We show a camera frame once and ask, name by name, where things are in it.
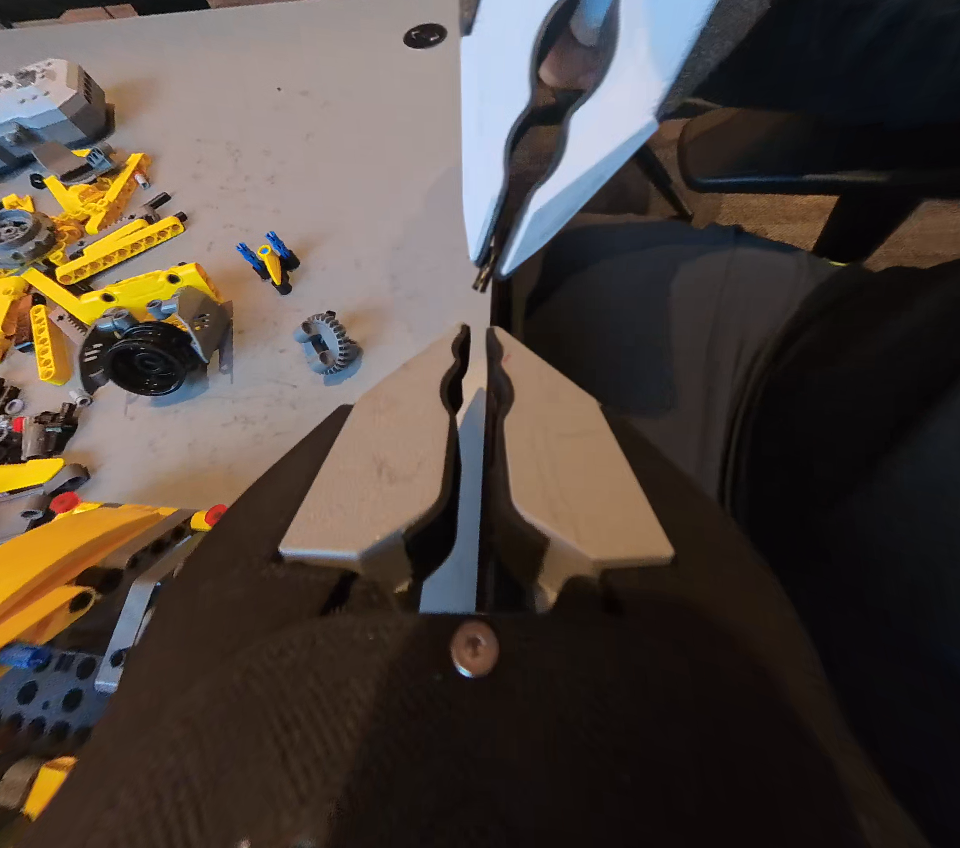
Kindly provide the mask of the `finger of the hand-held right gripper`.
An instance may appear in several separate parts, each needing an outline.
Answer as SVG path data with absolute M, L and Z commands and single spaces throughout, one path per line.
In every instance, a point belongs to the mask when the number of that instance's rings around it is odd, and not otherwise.
M 658 112 L 719 0 L 614 0 L 605 66 L 561 124 L 561 147 L 497 260 L 506 278 L 543 248 L 657 129 Z
M 460 0 L 462 218 L 476 267 L 491 265 L 512 145 L 535 95 L 535 61 L 568 0 Z

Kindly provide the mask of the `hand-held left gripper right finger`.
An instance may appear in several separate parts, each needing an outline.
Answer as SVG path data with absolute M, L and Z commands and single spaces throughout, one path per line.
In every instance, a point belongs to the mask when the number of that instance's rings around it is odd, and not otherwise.
M 533 610 L 578 578 L 670 565 L 675 548 L 599 402 L 500 327 L 486 357 L 492 544 Z

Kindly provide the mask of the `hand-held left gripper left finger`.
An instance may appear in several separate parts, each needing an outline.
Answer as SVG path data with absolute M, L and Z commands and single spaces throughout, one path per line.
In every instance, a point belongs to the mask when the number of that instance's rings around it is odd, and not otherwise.
M 459 323 L 369 388 L 346 420 L 279 543 L 287 562 L 338 568 L 410 590 L 452 541 L 457 415 L 471 329 Z

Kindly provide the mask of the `black connector piece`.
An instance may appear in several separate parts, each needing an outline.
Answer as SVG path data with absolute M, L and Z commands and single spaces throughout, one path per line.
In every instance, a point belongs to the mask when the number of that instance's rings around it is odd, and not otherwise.
M 292 291 L 290 274 L 301 263 L 295 254 L 278 253 L 275 251 L 274 244 L 269 242 L 253 254 L 251 265 L 261 280 L 270 283 L 279 294 L 287 295 Z

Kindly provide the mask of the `pile of small black pieces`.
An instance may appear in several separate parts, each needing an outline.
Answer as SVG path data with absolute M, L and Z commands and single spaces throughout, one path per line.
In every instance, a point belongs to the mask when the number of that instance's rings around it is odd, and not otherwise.
M 27 414 L 20 389 L 1 379 L 1 464 L 61 457 L 79 426 L 81 405 L 76 399 L 56 411 Z

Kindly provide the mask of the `person's right hand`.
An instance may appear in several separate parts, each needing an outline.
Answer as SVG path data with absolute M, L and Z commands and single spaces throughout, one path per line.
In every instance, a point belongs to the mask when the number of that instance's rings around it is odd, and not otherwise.
M 540 64 L 537 76 L 554 91 L 586 92 L 596 83 L 601 61 L 599 49 L 584 45 L 567 27 Z

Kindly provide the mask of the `yellow grey wheel assembly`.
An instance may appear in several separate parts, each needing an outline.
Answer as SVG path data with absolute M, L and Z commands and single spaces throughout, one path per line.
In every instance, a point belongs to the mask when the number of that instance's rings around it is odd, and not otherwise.
M 221 353 L 233 311 L 203 266 L 183 263 L 78 296 L 86 331 L 79 381 L 88 395 L 112 384 L 138 397 L 174 394 Z

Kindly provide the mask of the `yellow toy brick car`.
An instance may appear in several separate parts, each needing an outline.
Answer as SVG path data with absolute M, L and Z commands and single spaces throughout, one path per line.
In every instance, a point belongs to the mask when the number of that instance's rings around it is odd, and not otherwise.
M 160 593 L 228 510 L 30 497 L 2 542 L 2 846 L 61 788 Z

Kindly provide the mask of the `pile of yellow beams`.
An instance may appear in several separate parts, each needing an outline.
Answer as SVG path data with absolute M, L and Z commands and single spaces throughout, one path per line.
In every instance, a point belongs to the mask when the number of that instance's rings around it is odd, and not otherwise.
M 92 167 L 101 157 L 106 171 L 82 182 L 66 182 L 53 173 L 40 174 L 39 189 L 52 196 L 56 213 L 38 210 L 29 194 L 2 198 L 2 209 L 22 208 L 48 215 L 57 235 L 54 251 L 42 260 L 21 269 L 2 269 L 2 359 L 13 350 L 16 340 L 34 341 L 31 312 L 45 305 L 38 372 L 42 381 L 57 385 L 66 384 L 67 374 L 65 357 L 54 352 L 53 328 L 64 336 L 76 336 L 76 345 L 82 342 L 87 328 L 75 314 L 80 307 L 78 296 L 91 291 L 90 280 L 115 272 L 121 264 L 186 230 L 182 217 L 158 214 L 160 206 L 170 199 L 164 192 L 139 211 L 131 211 L 135 194 L 151 186 L 150 155 L 137 151 L 113 163 L 106 149 L 73 149 L 68 153 L 79 158 L 81 167 Z

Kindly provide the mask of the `grey wheel hub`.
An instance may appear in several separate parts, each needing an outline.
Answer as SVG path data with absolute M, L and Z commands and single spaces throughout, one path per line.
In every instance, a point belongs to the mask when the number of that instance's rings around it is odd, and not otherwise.
M 57 244 L 53 220 L 22 208 L 1 210 L 1 269 L 28 267 L 49 255 Z

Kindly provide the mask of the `grey battery box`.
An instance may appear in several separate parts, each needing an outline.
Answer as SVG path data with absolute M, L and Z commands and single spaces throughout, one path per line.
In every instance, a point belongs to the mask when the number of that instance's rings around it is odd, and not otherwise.
M 113 107 L 77 63 L 48 59 L 1 74 L 2 176 L 33 161 L 36 145 L 88 148 L 113 131 Z

